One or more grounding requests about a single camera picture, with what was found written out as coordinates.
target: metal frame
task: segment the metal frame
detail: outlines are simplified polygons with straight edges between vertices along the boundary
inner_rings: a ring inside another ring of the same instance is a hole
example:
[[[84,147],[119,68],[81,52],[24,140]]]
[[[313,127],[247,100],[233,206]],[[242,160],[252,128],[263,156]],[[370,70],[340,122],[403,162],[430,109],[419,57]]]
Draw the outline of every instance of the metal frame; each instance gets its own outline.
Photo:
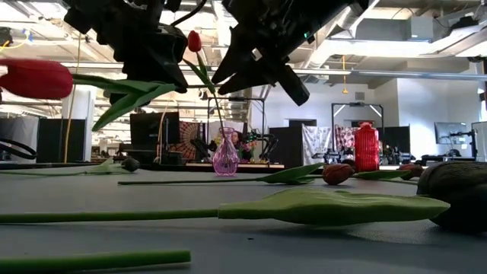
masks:
[[[340,109],[335,112],[335,106],[340,106]],[[379,117],[381,120],[382,126],[382,138],[386,135],[386,127],[384,126],[384,108],[380,104],[366,104],[366,103],[332,103],[332,148],[333,151],[336,150],[335,145],[335,116],[343,110],[344,107],[370,107]],[[375,109],[375,107],[380,108],[380,113]]]
[[[264,98],[245,98],[245,97],[238,97],[237,99],[238,100],[242,100],[242,101],[260,101],[262,102],[262,134],[265,134],[265,130],[266,130],[266,116],[265,116],[265,113],[266,113],[266,97]],[[229,99],[234,99],[234,97],[209,97],[208,98],[208,117],[207,117],[207,121],[206,121],[206,125],[209,126],[209,123],[210,123],[210,101],[211,100],[229,100]],[[208,127],[208,130],[206,130],[206,141],[209,142],[209,138],[210,138],[210,131],[209,131],[209,127]],[[261,148],[261,154],[264,153],[264,140],[262,140],[262,148]]]

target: pillar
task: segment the pillar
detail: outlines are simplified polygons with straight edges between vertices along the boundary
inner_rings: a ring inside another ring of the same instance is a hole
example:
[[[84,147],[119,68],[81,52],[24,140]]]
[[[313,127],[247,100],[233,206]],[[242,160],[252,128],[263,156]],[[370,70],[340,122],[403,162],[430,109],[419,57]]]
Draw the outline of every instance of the pillar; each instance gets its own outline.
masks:
[[[94,118],[94,102],[97,98],[97,88],[87,85],[79,85],[71,96],[62,99],[62,118],[69,118],[69,108],[75,98],[71,119],[86,120],[84,129],[84,157],[83,161],[91,160],[91,127]]]

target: ceiling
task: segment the ceiling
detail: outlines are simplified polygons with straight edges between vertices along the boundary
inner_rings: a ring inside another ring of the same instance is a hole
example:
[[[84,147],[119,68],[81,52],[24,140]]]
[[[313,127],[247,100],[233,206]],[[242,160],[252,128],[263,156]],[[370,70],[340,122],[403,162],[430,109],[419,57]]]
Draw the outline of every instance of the ceiling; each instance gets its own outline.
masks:
[[[161,23],[170,24],[177,18],[187,14],[194,6],[196,0],[183,0],[183,10],[177,13],[170,11],[163,11],[161,16]],[[413,13],[417,16],[423,17],[438,17],[449,15],[458,11],[469,11],[479,7],[480,1],[471,0],[456,0],[456,1],[442,1],[442,0],[380,0],[377,5],[372,8],[364,16],[365,19],[383,19],[395,21],[404,21],[412,16]],[[0,50],[0,58],[2,57],[22,57],[35,59],[49,59],[60,61],[65,64],[76,64],[79,62],[86,68],[80,68],[80,73],[90,73],[94,75],[102,75],[108,78],[125,78],[125,75],[120,72],[119,66],[113,59],[113,51],[108,46],[101,46],[96,42],[97,34],[94,31],[88,32],[86,36],[79,36],[79,33],[63,21],[64,15],[67,12],[67,6],[62,1],[56,0],[0,0],[0,27],[12,28],[12,36],[14,37],[14,48]],[[234,26],[236,21],[228,17],[228,13],[223,10],[220,1],[208,1],[204,12],[200,12],[187,21],[184,21],[178,27],[187,35],[191,30],[200,33],[203,44],[203,59],[210,67],[216,67],[220,64],[222,56],[225,55],[228,44],[230,43],[229,27]],[[31,39],[26,39],[26,31],[32,34]],[[297,48],[290,55],[289,65],[295,69],[308,68],[307,62],[316,55],[319,47],[323,43],[319,43],[320,33],[317,33],[317,41],[313,44],[303,44]],[[196,55],[186,51],[184,58],[191,62],[197,62]],[[360,70],[379,70],[379,71],[431,71],[431,72],[462,72],[468,69],[468,61],[464,58],[447,57],[447,58],[428,58],[422,56],[421,58],[389,56],[383,57],[378,54],[372,56],[365,56],[351,51],[350,54],[332,53],[329,58],[325,58],[323,63],[320,63],[321,68],[343,69],[343,62],[345,61],[345,69],[360,69]],[[111,68],[95,68],[93,63],[114,64]],[[202,82],[193,75],[190,71],[184,71],[186,80],[190,85],[202,84]],[[369,84],[371,88],[377,78],[366,77],[349,77],[348,83]],[[342,75],[331,75],[327,84],[338,84],[343,82]],[[181,114],[187,120],[206,120],[207,117],[207,101],[200,100],[202,95],[200,91],[205,91],[203,88],[189,89],[187,94],[168,94],[161,96],[153,101],[148,107],[148,111],[163,110],[166,105],[170,108],[179,106],[184,108]],[[242,91],[241,95],[250,96],[251,91]],[[34,106],[33,104],[46,104],[38,100],[28,100],[25,98],[15,97],[12,94],[4,95],[5,101],[15,102],[29,102],[30,106],[16,106],[17,112],[13,111],[14,106],[3,106],[15,115],[19,113],[32,113],[40,116],[60,116],[61,103],[50,101],[49,106]],[[95,120],[106,109],[108,104],[107,99],[103,96],[102,91],[97,92],[97,109],[95,111]],[[228,103],[226,100],[221,101],[225,117],[227,119],[246,119],[247,109],[249,104]],[[216,114],[213,114],[212,119],[216,119]],[[127,131],[128,125],[126,121],[122,120],[119,123],[110,125],[109,128],[113,131],[121,130]],[[99,136],[110,136],[108,133],[100,134]]]

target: black partition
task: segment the black partition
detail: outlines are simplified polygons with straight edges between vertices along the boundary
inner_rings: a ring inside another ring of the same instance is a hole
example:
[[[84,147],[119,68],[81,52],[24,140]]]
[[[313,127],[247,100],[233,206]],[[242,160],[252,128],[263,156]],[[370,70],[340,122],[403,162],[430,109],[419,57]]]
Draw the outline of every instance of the black partition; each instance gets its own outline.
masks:
[[[302,127],[270,128],[279,141],[271,153],[271,163],[280,163],[285,168],[303,165],[303,129]]]
[[[379,140],[384,145],[397,147],[401,152],[411,153],[411,129],[409,126],[386,126],[383,135],[382,128],[378,129]]]
[[[67,119],[40,119],[37,133],[37,163],[64,161]],[[68,141],[68,163],[84,160],[86,120],[72,119]]]

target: table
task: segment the table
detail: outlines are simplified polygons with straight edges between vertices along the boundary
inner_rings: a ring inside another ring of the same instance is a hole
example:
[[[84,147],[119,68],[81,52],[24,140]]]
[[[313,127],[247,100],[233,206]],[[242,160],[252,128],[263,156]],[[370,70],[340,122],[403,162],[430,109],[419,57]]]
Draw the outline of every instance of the table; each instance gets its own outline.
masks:
[[[69,172],[88,167],[56,168]],[[190,180],[210,173],[154,172],[100,177],[0,175],[0,213],[216,208],[289,186],[264,183],[117,186],[119,180]],[[239,174],[239,177],[255,177]],[[409,185],[349,180],[313,186],[413,195]],[[195,219],[0,226],[0,256],[191,250],[188,265],[123,273],[484,273],[487,237],[450,234],[430,221],[317,229],[280,221]]]

